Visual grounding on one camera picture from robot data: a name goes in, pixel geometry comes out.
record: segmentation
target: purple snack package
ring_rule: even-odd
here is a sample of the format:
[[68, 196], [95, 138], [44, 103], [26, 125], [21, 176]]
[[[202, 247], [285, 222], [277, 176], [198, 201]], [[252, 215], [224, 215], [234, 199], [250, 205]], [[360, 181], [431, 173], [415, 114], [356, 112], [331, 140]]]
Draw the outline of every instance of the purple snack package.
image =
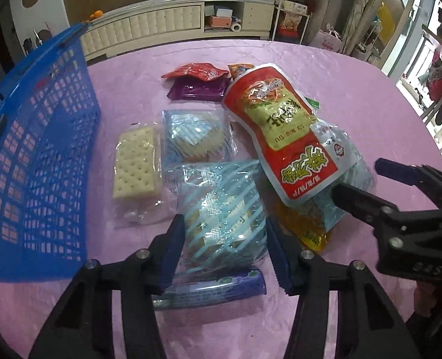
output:
[[221, 102], [230, 83], [231, 78], [226, 77], [226, 75], [208, 82], [185, 75], [175, 79], [175, 83], [168, 93], [168, 98], [171, 100]]

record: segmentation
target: paper roll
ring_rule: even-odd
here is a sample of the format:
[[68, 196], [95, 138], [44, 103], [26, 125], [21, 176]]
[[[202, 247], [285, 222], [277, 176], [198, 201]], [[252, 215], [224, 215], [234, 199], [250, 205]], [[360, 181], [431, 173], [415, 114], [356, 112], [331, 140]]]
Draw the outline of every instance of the paper roll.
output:
[[236, 23], [234, 21], [233, 23], [231, 23], [230, 28], [231, 28], [231, 31], [233, 31], [233, 32], [239, 32], [239, 31], [241, 31], [241, 24]]

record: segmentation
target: metal bolt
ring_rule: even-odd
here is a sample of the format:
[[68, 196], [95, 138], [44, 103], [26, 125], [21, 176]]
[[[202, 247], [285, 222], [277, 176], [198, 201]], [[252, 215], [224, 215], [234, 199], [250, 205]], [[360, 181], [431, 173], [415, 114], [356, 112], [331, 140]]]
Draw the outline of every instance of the metal bolt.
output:
[[392, 209], [388, 206], [381, 207], [381, 211], [383, 211], [385, 214], [393, 214], [394, 213], [394, 209]]
[[150, 251], [147, 248], [142, 248], [136, 252], [136, 257], [138, 259], [147, 259], [150, 256]]
[[314, 253], [313, 253], [311, 250], [303, 250], [303, 251], [301, 252], [301, 256], [302, 256], [304, 259], [309, 260], [309, 259], [314, 258]]
[[98, 262], [96, 259], [88, 259], [84, 263], [84, 268], [87, 268], [88, 270], [93, 270], [94, 268], [98, 267], [100, 262]]
[[389, 244], [394, 248], [402, 248], [404, 247], [404, 242], [398, 237], [391, 237], [389, 239]]
[[364, 270], [366, 268], [366, 264], [362, 260], [355, 260], [352, 262], [352, 265], [356, 270]]

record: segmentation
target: yellow paper on wall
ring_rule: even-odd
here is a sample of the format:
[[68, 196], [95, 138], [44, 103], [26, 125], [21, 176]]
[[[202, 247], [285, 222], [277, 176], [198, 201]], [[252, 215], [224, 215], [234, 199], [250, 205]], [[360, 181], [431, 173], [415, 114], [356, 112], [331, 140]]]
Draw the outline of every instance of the yellow paper on wall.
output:
[[379, 34], [379, 39], [382, 44], [387, 45], [394, 31], [396, 29], [396, 23], [394, 23], [393, 17], [390, 14], [390, 10], [386, 7], [385, 3], [381, 3], [379, 10], [377, 11], [377, 17], [381, 21], [382, 30]]

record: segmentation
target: pink tablecloth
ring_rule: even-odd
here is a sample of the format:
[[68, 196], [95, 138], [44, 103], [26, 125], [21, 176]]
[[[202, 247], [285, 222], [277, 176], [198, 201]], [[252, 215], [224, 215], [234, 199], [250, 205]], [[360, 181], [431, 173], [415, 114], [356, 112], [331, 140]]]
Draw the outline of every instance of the pink tablecloth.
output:
[[[117, 138], [131, 123], [159, 121], [163, 109], [210, 109], [205, 103], [170, 103], [160, 76], [188, 62], [278, 64], [294, 86], [321, 102], [319, 115], [344, 128], [372, 167], [379, 157], [442, 170], [442, 158], [425, 126], [393, 82], [380, 70], [344, 55], [285, 43], [256, 40], [202, 40], [154, 47], [122, 55], [89, 68], [102, 109], [88, 200], [88, 251], [102, 263], [126, 258], [147, 246], [168, 223], [115, 229], [111, 208]], [[417, 189], [377, 177], [375, 193], [401, 209], [430, 209]], [[323, 252], [329, 261], [362, 259], [371, 270], [377, 260], [372, 229], [352, 217], [334, 229]], [[262, 266], [267, 295], [196, 310], [158, 312], [169, 358], [281, 358], [286, 348], [297, 298], [286, 296], [267, 259]], [[412, 313], [414, 283], [375, 272], [404, 317]], [[67, 282], [0, 283], [0, 332], [16, 351], [28, 356], [44, 320]], [[334, 355], [335, 296], [331, 298], [326, 358]], [[119, 296], [114, 300], [114, 340], [123, 349]]]

